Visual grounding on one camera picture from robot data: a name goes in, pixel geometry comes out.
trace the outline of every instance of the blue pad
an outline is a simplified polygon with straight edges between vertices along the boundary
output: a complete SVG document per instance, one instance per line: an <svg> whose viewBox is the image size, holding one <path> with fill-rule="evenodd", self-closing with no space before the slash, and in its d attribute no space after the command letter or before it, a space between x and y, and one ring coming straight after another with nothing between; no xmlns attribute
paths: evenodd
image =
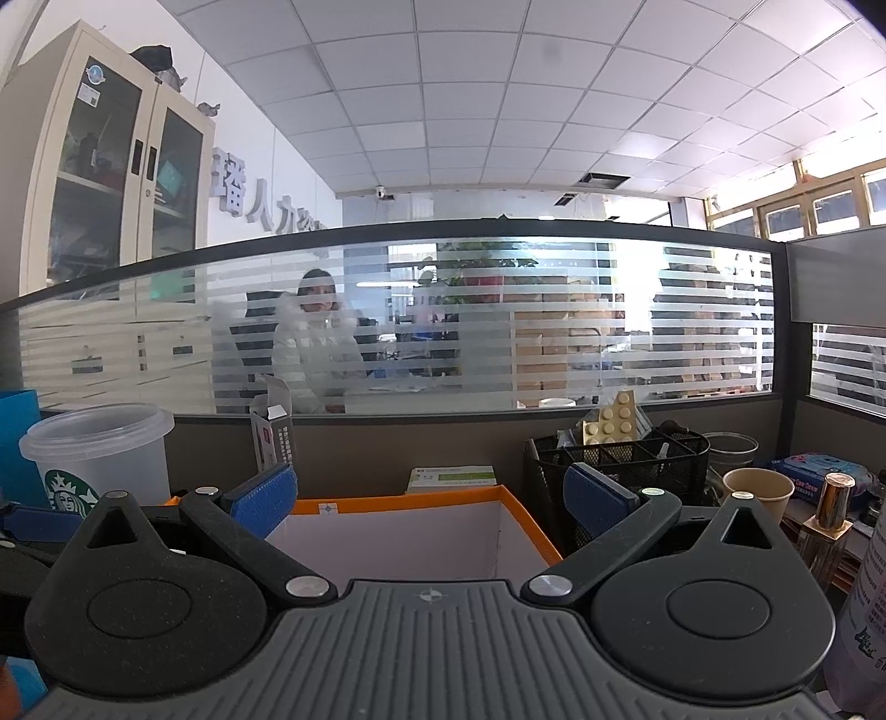
<svg viewBox="0 0 886 720"><path fill-rule="evenodd" d="M592 537L614 528L640 505L633 492L586 463L575 463L566 471L563 502Z"/></svg>
<svg viewBox="0 0 886 720"><path fill-rule="evenodd" d="M290 465L281 463L226 493L219 506L263 539L289 515L298 495L295 472Z"/></svg>

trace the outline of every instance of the metal screw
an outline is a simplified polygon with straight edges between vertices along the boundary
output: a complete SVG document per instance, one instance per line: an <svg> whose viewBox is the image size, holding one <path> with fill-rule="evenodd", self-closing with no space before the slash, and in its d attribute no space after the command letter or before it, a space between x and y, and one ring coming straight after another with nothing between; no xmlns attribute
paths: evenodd
<svg viewBox="0 0 886 720"><path fill-rule="evenodd" d="M536 575L529 581L529 589L545 598L561 598L572 592L572 580L562 575Z"/></svg>
<svg viewBox="0 0 886 720"><path fill-rule="evenodd" d="M316 575L299 575L286 584L286 591L294 598L321 598L329 590L329 581Z"/></svg>

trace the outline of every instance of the ceiling tile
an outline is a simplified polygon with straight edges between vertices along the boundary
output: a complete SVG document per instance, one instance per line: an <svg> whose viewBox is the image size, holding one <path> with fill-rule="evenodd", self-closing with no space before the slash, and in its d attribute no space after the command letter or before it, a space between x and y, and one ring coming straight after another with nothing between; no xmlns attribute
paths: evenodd
<svg viewBox="0 0 886 720"><path fill-rule="evenodd" d="M686 175L691 169L685 165L673 165L670 162L655 160L636 175L637 177L646 177L650 180L662 180L666 183L671 183L677 178Z"/></svg>
<svg viewBox="0 0 886 720"><path fill-rule="evenodd" d="M571 121L627 130L651 107L648 100L589 90L572 114Z"/></svg>
<svg viewBox="0 0 886 720"><path fill-rule="evenodd" d="M220 65L309 42L289 0L216 0L178 19Z"/></svg>
<svg viewBox="0 0 886 720"><path fill-rule="evenodd" d="M537 147L491 147L486 158L488 168L532 168L535 169L545 151Z"/></svg>
<svg viewBox="0 0 886 720"><path fill-rule="evenodd" d="M642 0L532 0L525 31L614 43L641 3Z"/></svg>
<svg viewBox="0 0 886 720"><path fill-rule="evenodd" d="M670 105L717 115L748 91L747 86L694 67L662 99Z"/></svg>
<svg viewBox="0 0 886 720"><path fill-rule="evenodd" d="M501 82L426 82L424 116L428 120L497 118L504 88Z"/></svg>
<svg viewBox="0 0 886 720"><path fill-rule="evenodd" d="M673 162L677 165L686 165L690 168L697 168L705 162L710 162L719 154L719 150L714 150L710 147L702 147L701 145L693 145L692 143L678 143L667 153L662 155L660 160Z"/></svg>
<svg viewBox="0 0 886 720"><path fill-rule="evenodd" d="M327 175L359 175L372 172L369 161L363 153L317 158L311 161L311 167L324 177Z"/></svg>
<svg viewBox="0 0 886 720"><path fill-rule="evenodd" d="M495 120L428 120L428 146L488 146Z"/></svg>
<svg viewBox="0 0 886 720"><path fill-rule="evenodd" d="M696 0L696 3L733 20L740 20L745 12L759 2L760 0Z"/></svg>
<svg viewBox="0 0 886 720"><path fill-rule="evenodd" d="M548 155L539 165L544 170L569 170L585 172L601 157L600 153L585 153L580 150L548 150Z"/></svg>
<svg viewBox="0 0 886 720"><path fill-rule="evenodd" d="M369 164L377 173L428 169L428 153L423 147L409 150L377 150L366 154L369 156Z"/></svg>
<svg viewBox="0 0 886 720"><path fill-rule="evenodd" d="M848 25L849 18L826 0L766 0L744 22L804 53Z"/></svg>
<svg viewBox="0 0 886 720"><path fill-rule="evenodd" d="M680 76L686 65L674 60L656 58L645 52L616 48L600 75L594 90L608 90L632 98L658 100Z"/></svg>
<svg viewBox="0 0 886 720"><path fill-rule="evenodd" d="M482 174L481 168L431 168L431 182L435 185L476 184Z"/></svg>
<svg viewBox="0 0 886 720"><path fill-rule="evenodd" d="M387 187L418 187L431 184L427 170L399 170L378 172L378 182Z"/></svg>
<svg viewBox="0 0 886 720"><path fill-rule="evenodd" d="M631 176L641 172L647 165L649 165L649 161L643 158L632 158L627 155L603 155L591 169L595 173Z"/></svg>
<svg viewBox="0 0 886 720"><path fill-rule="evenodd" d="M726 120L743 125L746 128L765 130L776 122L781 122L797 111L780 100L766 95L759 90L752 90L735 105L721 115Z"/></svg>
<svg viewBox="0 0 886 720"><path fill-rule="evenodd" d="M788 65L760 89L793 107L804 108L840 89L840 83L809 60Z"/></svg>
<svg viewBox="0 0 886 720"><path fill-rule="evenodd" d="M806 58L845 84L886 67L886 51L856 25L841 30Z"/></svg>
<svg viewBox="0 0 886 720"><path fill-rule="evenodd" d="M445 6L438 0L429 2ZM609 52L610 46L601 43L549 35L523 35L510 79L512 82L585 89L603 67Z"/></svg>
<svg viewBox="0 0 886 720"><path fill-rule="evenodd" d="M418 82L413 35L382 35L317 46L337 90Z"/></svg>
<svg viewBox="0 0 886 720"><path fill-rule="evenodd" d="M422 120L422 92L418 85L342 90L338 97L354 125Z"/></svg>
<svg viewBox="0 0 886 720"><path fill-rule="evenodd" d="M343 128L351 124L345 108L332 92L270 103L261 109L284 135Z"/></svg>
<svg viewBox="0 0 886 720"><path fill-rule="evenodd" d="M324 176L323 180L335 192L354 192L357 190L370 190L378 185L378 180L374 175L329 175Z"/></svg>
<svg viewBox="0 0 886 720"><path fill-rule="evenodd" d="M886 70L856 82L851 90L877 110L886 111Z"/></svg>
<svg viewBox="0 0 886 720"><path fill-rule="evenodd" d="M480 182L522 185L528 183L530 177L532 177L530 169L486 168Z"/></svg>
<svg viewBox="0 0 886 720"><path fill-rule="evenodd" d="M732 27L733 22L686 0L643 5L620 45L694 63Z"/></svg>
<svg viewBox="0 0 886 720"><path fill-rule="evenodd" d="M646 113L640 122L633 126L633 129L660 137L682 140L690 132L702 127L710 118L710 115L704 113L693 113L682 107L658 103Z"/></svg>
<svg viewBox="0 0 886 720"><path fill-rule="evenodd" d="M363 151L363 146L360 144L360 139L354 132L354 128L319 130L301 135L289 135L286 139L292 143L292 146L305 160Z"/></svg>
<svg viewBox="0 0 886 720"><path fill-rule="evenodd" d="M712 187L713 185L722 183L724 180L728 179L727 176L722 175L721 173L711 172L710 170L705 170L703 168L696 168L680 178L680 182L686 185L692 185L693 187L701 185L704 188Z"/></svg>
<svg viewBox="0 0 886 720"><path fill-rule="evenodd" d="M501 117L505 120L550 120L564 122L572 115L581 90L551 85L521 85L512 82L504 94Z"/></svg>
<svg viewBox="0 0 886 720"><path fill-rule="evenodd" d="M752 158L753 160L766 162L767 160L771 160L784 153L789 153L793 149L794 146L789 145L784 142L784 140L778 140L774 137L760 133L759 135L752 137L746 143L742 143L735 147L734 152Z"/></svg>
<svg viewBox="0 0 886 720"><path fill-rule="evenodd" d="M487 151L486 147L432 147L429 151L431 169L482 168Z"/></svg>
<svg viewBox="0 0 886 720"><path fill-rule="evenodd" d="M618 186L618 190L633 192L658 192L667 183L664 180L653 180L649 177L631 177Z"/></svg>
<svg viewBox="0 0 886 720"><path fill-rule="evenodd" d="M528 0L416 0L418 30L509 30L523 25Z"/></svg>
<svg viewBox="0 0 886 720"><path fill-rule="evenodd" d="M671 140L666 137L647 135L642 132L626 132L624 136L615 143L610 152L614 155L630 155L634 158L654 160L661 153L670 150L676 144L676 140Z"/></svg>
<svg viewBox="0 0 886 720"><path fill-rule="evenodd" d="M744 128L721 118L714 118L696 130L687 140L690 143L713 147L717 150L730 150L754 135L756 133L752 129Z"/></svg>
<svg viewBox="0 0 886 720"><path fill-rule="evenodd" d="M347 37L411 33L409 0L292 0L311 40L325 43Z"/></svg>
<svg viewBox="0 0 886 720"><path fill-rule="evenodd" d="M699 65L755 88L795 59L795 52L772 38L736 25Z"/></svg>
<svg viewBox="0 0 886 720"><path fill-rule="evenodd" d="M501 147L550 147L563 126L560 122L499 120L493 145Z"/></svg>
<svg viewBox="0 0 886 720"><path fill-rule="evenodd" d="M256 105L332 90L310 45L241 60L227 70Z"/></svg>
<svg viewBox="0 0 886 720"><path fill-rule="evenodd" d="M839 130L874 114L874 109L851 90L840 90L820 100L806 112L830 128Z"/></svg>
<svg viewBox="0 0 886 720"><path fill-rule="evenodd" d="M735 153L723 153L704 165L705 170L713 170L722 175L735 176L747 172L758 165L756 160L748 160Z"/></svg>
<svg viewBox="0 0 886 720"><path fill-rule="evenodd" d="M540 169L535 171L531 182L536 185L564 185L568 187L575 185L583 175L584 171Z"/></svg>
<svg viewBox="0 0 886 720"><path fill-rule="evenodd" d="M564 150L584 150L606 153L625 133L611 128L593 128L589 125L566 125L554 147Z"/></svg>
<svg viewBox="0 0 886 720"><path fill-rule="evenodd" d="M805 113L797 113L771 127L767 134L792 145L805 145L826 136L829 132L830 128L823 122Z"/></svg>
<svg viewBox="0 0 886 720"><path fill-rule="evenodd" d="M514 61L511 33L419 33L425 82L503 82Z"/></svg>
<svg viewBox="0 0 886 720"><path fill-rule="evenodd" d="M367 151L424 147L424 123L421 121L360 125L357 134Z"/></svg>

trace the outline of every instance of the blue box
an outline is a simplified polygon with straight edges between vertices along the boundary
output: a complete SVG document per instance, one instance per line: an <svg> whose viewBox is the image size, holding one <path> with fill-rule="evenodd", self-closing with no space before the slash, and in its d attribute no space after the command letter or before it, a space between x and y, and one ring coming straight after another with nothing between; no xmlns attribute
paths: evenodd
<svg viewBox="0 0 886 720"><path fill-rule="evenodd" d="M36 390L0 391L0 493L33 507L49 507L37 465L19 452L19 439L40 422Z"/></svg>

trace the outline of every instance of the bottle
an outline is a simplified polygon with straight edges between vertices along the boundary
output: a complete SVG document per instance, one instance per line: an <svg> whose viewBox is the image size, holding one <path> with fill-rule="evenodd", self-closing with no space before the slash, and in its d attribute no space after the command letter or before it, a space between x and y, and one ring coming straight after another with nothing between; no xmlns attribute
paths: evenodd
<svg viewBox="0 0 886 720"><path fill-rule="evenodd" d="M824 675L841 710L886 716L886 513L837 618Z"/></svg>
<svg viewBox="0 0 886 720"><path fill-rule="evenodd" d="M823 591L828 589L834 579L852 529L851 521L846 520L846 510L854 487L855 478L851 475L825 475L818 509L800 528L797 548L812 577L819 582Z"/></svg>

